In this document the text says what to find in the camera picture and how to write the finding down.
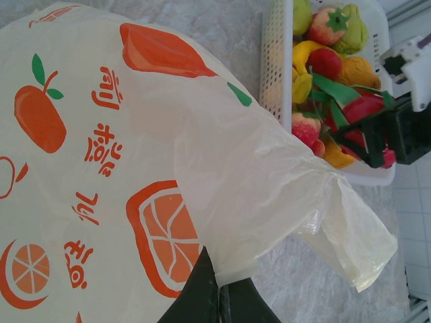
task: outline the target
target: plastic bag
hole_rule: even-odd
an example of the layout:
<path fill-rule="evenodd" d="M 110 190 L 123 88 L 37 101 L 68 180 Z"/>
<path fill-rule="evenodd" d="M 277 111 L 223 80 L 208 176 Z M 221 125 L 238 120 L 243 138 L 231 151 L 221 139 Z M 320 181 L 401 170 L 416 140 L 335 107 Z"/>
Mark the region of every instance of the plastic bag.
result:
<path fill-rule="evenodd" d="M 222 286 L 319 212 L 309 239 L 347 279 L 395 252 L 345 178 L 190 38 L 57 3 L 0 43 L 7 322 L 155 322 L 202 246 Z"/>

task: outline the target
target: orange fruit print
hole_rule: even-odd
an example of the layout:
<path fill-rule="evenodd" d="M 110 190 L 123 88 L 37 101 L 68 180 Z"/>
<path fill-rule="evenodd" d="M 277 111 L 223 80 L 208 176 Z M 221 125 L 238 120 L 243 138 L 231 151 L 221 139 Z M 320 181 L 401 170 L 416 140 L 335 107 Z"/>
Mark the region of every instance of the orange fruit print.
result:
<path fill-rule="evenodd" d="M 131 69 L 183 77 L 217 76 L 197 51 L 174 34 L 135 24 L 121 24 L 123 59 Z"/>
<path fill-rule="evenodd" d="M 55 100 L 63 97 L 59 90 L 48 88 L 58 72 L 52 73 L 45 81 L 42 61 L 37 54 L 33 56 L 32 70 L 43 89 L 26 85 L 18 90 L 15 95 L 15 117 L 22 130 L 37 146 L 47 153 L 54 153 L 66 138 L 66 127 L 47 96 L 48 94 Z"/>
<path fill-rule="evenodd" d="M 45 251 L 36 244 L 21 247 L 11 263 L 12 277 L 7 278 L 6 264 L 13 241 L 0 258 L 0 293 L 13 307 L 28 310 L 42 303 L 47 296 L 34 299 L 46 286 L 49 279 L 49 261 Z M 13 291 L 15 285 L 21 292 L 31 295 L 32 300 L 19 298 Z"/>
<path fill-rule="evenodd" d="M 176 181 L 153 183 L 126 205 L 139 257 L 153 288 L 178 297 L 201 246 Z"/>

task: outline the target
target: basket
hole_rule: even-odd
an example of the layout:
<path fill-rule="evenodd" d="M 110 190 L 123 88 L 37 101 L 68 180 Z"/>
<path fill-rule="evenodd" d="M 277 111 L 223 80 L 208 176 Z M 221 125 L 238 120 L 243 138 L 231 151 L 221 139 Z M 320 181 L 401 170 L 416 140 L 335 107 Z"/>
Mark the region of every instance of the basket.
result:
<path fill-rule="evenodd" d="M 373 64 L 380 77 L 382 90 L 392 94 L 392 80 L 380 64 L 379 57 L 389 45 L 389 27 L 383 8 L 376 0 L 310 0 L 313 11 L 328 5 L 355 3 L 368 27 L 370 40 L 362 56 Z M 261 84 L 259 103 L 280 121 L 285 130 L 292 126 L 292 35 L 293 0 L 274 0 L 263 15 L 261 49 Z M 389 185 L 395 175 L 395 164 L 389 169 L 371 168 L 361 161 L 342 169 L 352 184 Z"/>

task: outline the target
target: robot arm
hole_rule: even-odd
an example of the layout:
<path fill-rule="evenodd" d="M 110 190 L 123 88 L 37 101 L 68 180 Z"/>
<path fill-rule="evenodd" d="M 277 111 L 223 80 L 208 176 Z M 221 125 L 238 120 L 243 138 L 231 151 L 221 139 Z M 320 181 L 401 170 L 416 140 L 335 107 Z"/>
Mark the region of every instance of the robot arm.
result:
<path fill-rule="evenodd" d="M 424 111 L 431 103 L 431 34 L 406 40 L 380 61 L 396 84 L 410 81 L 413 111 Z"/>

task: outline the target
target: toy strawberry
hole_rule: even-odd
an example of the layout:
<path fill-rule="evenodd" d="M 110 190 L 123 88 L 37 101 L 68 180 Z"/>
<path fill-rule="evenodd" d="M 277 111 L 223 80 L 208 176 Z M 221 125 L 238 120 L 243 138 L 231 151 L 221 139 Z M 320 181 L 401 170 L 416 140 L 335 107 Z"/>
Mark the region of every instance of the toy strawberry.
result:
<path fill-rule="evenodd" d="M 333 45 L 344 36 L 349 19 L 341 8 L 326 8 L 313 17 L 307 39 L 326 46 Z"/>
<path fill-rule="evenodd" d="M 292 134 L 319 157 L 325 153 L 325 145 L 319 140 L 320 132 L 321 122 L 319 119 L 307 118 L 301 112 L 292 114 Z"/>

